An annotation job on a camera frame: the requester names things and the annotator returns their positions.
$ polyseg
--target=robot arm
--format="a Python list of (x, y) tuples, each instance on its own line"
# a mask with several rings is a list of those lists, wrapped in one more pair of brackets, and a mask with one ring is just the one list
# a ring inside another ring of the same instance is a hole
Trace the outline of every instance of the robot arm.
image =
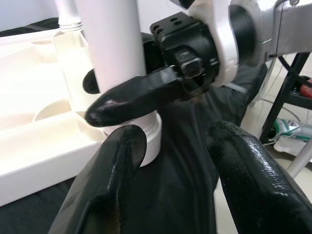
[(164, 66), (104, 93), (86, 113), (91, 125), (120, 124), (176, 99), (197, 101), (210, 85), (231, 82), (238, 65), (312, 51), (312, 29), (301, 25), (312, 21), (312, 0), (172, 1), (191, 16), (151, 25), (152, 53), (162, 54)]

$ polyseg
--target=white cylinder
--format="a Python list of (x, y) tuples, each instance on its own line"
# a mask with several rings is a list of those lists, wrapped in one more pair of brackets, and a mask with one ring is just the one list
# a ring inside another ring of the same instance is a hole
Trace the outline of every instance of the white cylinder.
[(295, 178), (312, 159), (312, 139), (303, 147), (298, 156), (287, 168), (287, 172)]
[[(76, 0), (101, 93), (146, 74), (136, 0)], [(140, 126), (147, 137), (142, 166), (160, 150), (161, 118), (150, 113), (127, 124)], [(104, 128), (110, 134), (119, 126)]]
[(76, 8), (75, 0), (55, 0), (58, 10), (58, 24), (62, 31), (82, 29), (81, 20)]

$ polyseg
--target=tile floor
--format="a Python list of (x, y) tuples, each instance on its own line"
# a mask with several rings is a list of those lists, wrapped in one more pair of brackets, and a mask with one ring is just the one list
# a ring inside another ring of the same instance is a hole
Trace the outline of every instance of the tile floor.
[[(291, 63), (294, 58), (294, 55), (288, 55), (286, 57), (286, 61)], [(270, 77), (268, 87), (266, 89), (265, 95), (262, 97), (263, 99), (274, 101), (278, 91), (284, 81), (286, 76), (286, 70), (282, 67), (279, 61), (276, 61), (274, 66), (272, 75)], [(302, 72), (302, 75), (306, 75), (312, 78), (312, 56), (309, 57), (306, 62)], [(272, 104), (266, 101), (258, 101), (253, 108), (248, 108), (245, 114), (245, 117), (242, 121), (241, 127), (249, 133), (254, 134), (259, 137), (261, 135), (261, 129), (264, 124), (264, 121), (267, 118), (267, 115), (271, 109)], [(288, 108), (292, 112), (296, 113), (296, 115), (301, 119), (301, 122), (312, 124), (312, 111), (308, 111), (307, 109), (300, 108), (297, 106), (284, 104), (284, 107)], [(296, 120), (292, 114), (281, 110), (279, 116), (280, 118), (294, 119)], [(267, 146), (268, 151), (271, 155), (284, 167), (287, 168), (291, 161), (293, 160), (293, 156), (286, 153), (279, 153), (274, 150), (272, 146)], [(300, 172), (300, 174), (296, 177), (295, 181), (301, 187), (301, 189), (305, 192), (307, 197), (312, 201), (312, 163), (310, 163), (304, 170)], [(220, 181), (218, 183), (217, 189), (214, 193), (215, 197), (215, 206), (216, 206), (216, 221), (217, 221), (217, 229), (219, 234), (236, 234), (238, 233), (235, 224), (233, 222), (229, 207), (226, 203), (222, 187)]]

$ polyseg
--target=white wall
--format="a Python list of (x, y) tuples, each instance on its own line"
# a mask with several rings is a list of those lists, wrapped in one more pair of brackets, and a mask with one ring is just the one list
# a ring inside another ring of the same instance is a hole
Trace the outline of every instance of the white wall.
[[(141, 30), (146, 33), (152, 23), (182, 10), (169, 0), (138, 0), (138, 4)], [(0, 31), (57, 16), (53, 0), (0, 0)]]

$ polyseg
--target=white plastic tray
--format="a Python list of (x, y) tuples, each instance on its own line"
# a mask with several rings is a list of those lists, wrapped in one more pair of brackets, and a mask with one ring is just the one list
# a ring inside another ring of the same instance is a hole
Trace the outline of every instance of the white plastic tray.
[(80, 32), (18, 35), (0, 45), (3, 206), (76, 176), (106, 137), (81, 117), (97, 96), (82, 89), (92, 65)]

